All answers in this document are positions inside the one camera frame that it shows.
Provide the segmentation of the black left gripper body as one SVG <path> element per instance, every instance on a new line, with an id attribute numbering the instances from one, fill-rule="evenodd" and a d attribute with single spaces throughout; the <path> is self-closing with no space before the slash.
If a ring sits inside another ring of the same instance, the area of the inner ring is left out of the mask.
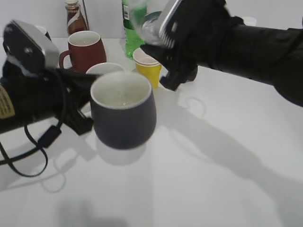
<path id="1" fill-rule="evenodd" d="M 2 103 L 10 101 L 9 107 L 14 111 L 12 116 L 2 119 L 3 133 L 50 117 L 59 119 L 64 99 L 62 87 L 65 88 L 67 99 L 63 123 L 78 135 L 92 129 L 93 120 L 81 112 L 89 102 L 90 88 L 70 87 L 59 73 L 56 76 L 52 71 L 44 70 L 30 77 L 25 76 L 18 66 L 6 63 L 2 67 L 2 87 L 7 92 Z"/>

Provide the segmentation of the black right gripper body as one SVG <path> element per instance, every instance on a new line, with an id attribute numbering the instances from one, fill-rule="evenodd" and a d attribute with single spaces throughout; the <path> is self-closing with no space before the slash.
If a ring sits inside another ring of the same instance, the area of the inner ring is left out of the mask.
<path id="1" fill-rule="evenodd" d="M 177 69 L 160 79 L 173 91 L 195 79 L 199 61 L 212 64 L 226 33 L 244 24 L 242 18 L 230 15 L 224 0 L 182 0 L 173 21 L 178 25 L 171 33 Z"/>

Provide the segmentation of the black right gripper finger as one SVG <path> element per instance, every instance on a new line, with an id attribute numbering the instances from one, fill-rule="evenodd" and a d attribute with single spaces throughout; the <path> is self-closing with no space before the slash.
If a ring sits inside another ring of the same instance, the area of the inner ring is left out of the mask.
<path id="1" fill-rule="evenodd" d="M 163 46 L 142 44 L 140 48 L 149 56 L 158 61 L 168 71 L 175 71 L 176 65 L 174 62 L 175 48 L 169 49 Z"/>

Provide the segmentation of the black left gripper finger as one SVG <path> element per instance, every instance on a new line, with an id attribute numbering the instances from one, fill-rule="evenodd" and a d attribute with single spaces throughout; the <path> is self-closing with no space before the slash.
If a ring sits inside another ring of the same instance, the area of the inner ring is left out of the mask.
<path id="1" fill-rule="evenodd" d="M 89 89 L 93 82 L 101 75 L 86 74 L 84 72 L 72 71 L 67 69 L 57 69 L 64 83 L 70 87 L 79 87 L 81 89 Z"/>

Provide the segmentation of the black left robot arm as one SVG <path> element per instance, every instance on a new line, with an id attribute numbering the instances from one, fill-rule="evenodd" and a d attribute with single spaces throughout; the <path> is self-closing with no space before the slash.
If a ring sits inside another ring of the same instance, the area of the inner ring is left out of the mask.
<path id="1" fill-rule="evenodd" d="M 20 67 L 6 62 L 0 78 L 1 133 L 51 117 L 78 135 L 91 131 L 93 120 L 81 109 L 89 102 L 90 88 L 97 78 L 64 69 L 26 75 Z"/>

